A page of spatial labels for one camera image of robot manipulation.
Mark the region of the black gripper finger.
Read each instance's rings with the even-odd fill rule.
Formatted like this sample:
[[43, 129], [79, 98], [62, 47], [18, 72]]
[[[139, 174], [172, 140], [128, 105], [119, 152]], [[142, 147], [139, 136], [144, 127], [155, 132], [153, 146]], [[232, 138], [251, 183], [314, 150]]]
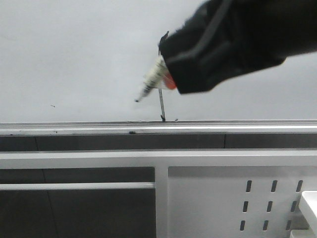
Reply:
[[181, 94], [317, 50], [314, 0], [208, 0], [158, 46]]

